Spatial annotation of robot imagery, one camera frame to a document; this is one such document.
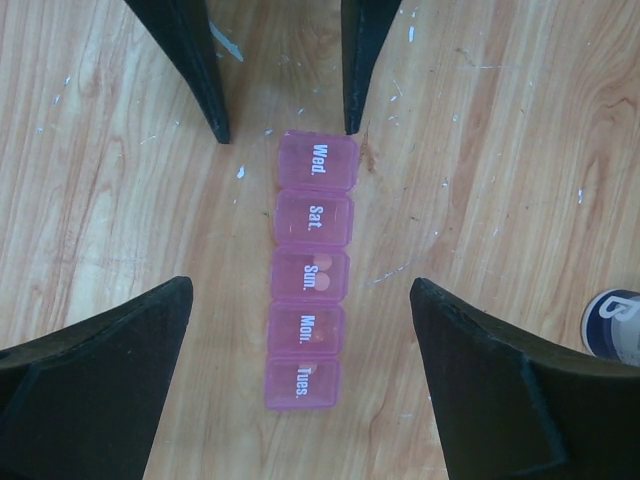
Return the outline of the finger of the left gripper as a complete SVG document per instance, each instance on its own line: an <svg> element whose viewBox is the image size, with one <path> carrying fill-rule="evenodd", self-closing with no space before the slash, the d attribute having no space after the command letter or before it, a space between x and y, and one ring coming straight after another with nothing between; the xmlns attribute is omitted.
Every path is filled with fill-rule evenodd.
<svg viewBox="0 0 640 480"><path fill-rule="evenodd" d="M344 126L356 134L377 58L400 0L342 0L341 55Z"/></svg>
<svg viewBox="0 0 640 480"><path fill-rule="evenodd" d="M126 0L188 84L215 138L231 142L229 116L205 0Z"/></svg>

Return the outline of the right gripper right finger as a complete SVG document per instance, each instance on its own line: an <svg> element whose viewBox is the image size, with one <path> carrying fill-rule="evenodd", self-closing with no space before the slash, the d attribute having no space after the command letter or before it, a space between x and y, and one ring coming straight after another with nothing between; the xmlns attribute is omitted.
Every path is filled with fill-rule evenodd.
<svg viewBox="0 0 640 480"><path fill-rule="evenodd" d="M547 341L425 278L410 291L452 479L635 479L639 371Z"/></svg>

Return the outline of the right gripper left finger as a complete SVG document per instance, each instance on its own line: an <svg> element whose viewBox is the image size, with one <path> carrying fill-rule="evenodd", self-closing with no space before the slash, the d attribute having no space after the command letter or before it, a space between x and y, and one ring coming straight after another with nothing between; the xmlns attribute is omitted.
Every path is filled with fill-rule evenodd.
<svg viewBox="0 0 640 480"><path fill-rule="evenodd" d="M142 478L192 303L177 276L2 350L2 478Z"/></svg>

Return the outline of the white cap pill bottle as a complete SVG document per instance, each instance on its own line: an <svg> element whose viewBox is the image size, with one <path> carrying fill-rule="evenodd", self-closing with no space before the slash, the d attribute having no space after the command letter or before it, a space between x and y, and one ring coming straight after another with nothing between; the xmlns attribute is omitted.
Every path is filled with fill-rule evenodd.
<svg viewBox="0 0 640 480"><path fill-rule="evenodd" d="M611 289L586 307L581 336L587 351L596 357L639 366L639 293Z"/></svg>

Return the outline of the pink weekly pill organizer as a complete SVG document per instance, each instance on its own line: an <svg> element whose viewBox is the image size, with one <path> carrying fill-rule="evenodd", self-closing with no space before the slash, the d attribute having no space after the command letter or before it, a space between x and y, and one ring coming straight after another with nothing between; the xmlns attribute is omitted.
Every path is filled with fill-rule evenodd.
<svg viewBox="0 0 640 480"><path fill-rule="evenodd" d="M357 146L347 136L286 131L278 148L265 405L336 405L349 285Z"/></svg>

